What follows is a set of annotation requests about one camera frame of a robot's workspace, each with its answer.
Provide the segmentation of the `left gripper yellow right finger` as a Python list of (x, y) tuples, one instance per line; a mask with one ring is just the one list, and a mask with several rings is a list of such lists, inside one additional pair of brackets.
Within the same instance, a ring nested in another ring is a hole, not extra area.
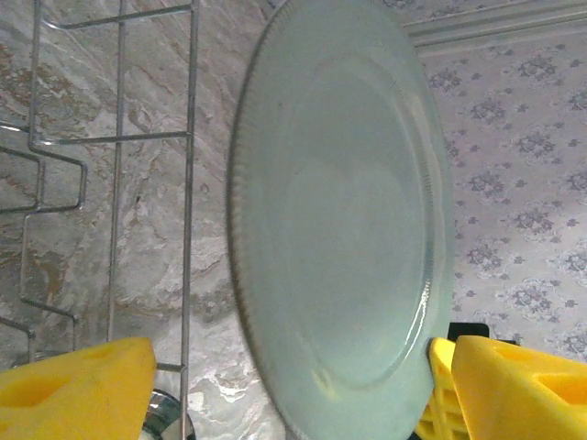
[(428, 358), (419, 438), (585, 439), (585, 364), (477, 335), (436, 338)]

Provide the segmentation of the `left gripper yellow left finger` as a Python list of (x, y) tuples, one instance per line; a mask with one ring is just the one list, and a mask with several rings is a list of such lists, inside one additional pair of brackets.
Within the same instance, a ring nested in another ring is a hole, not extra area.
[(128, 337), (1, 373), (3, 439), (138, 439), (156, 361)]

